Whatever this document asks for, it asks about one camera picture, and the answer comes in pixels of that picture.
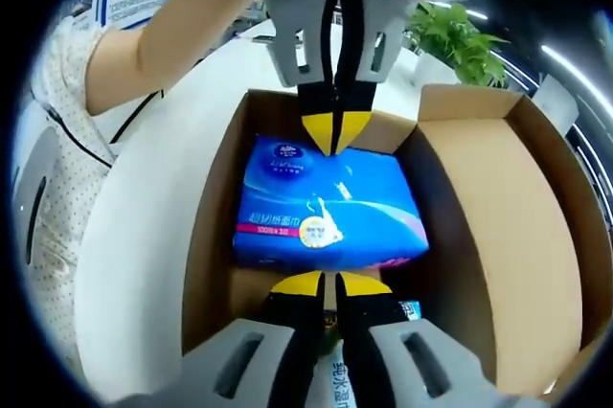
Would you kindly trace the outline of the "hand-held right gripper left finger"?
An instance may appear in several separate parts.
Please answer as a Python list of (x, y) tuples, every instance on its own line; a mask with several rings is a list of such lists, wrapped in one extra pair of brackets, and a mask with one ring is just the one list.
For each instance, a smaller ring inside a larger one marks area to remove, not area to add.
[(275, 284), (261, 307), (185, 357), (170, 383), (120, 407), (303, 407), (324, 333), (325, 275)]

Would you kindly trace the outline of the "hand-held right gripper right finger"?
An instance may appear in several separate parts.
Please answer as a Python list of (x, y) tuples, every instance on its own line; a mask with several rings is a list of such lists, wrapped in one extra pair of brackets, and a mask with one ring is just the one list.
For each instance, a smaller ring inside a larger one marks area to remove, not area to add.
[(480, 360), (426, 319), (410, 321), (390, 287), (350, 272), (335, 277), (343, 358), (358, 407), (544, 407), (500, 392)]

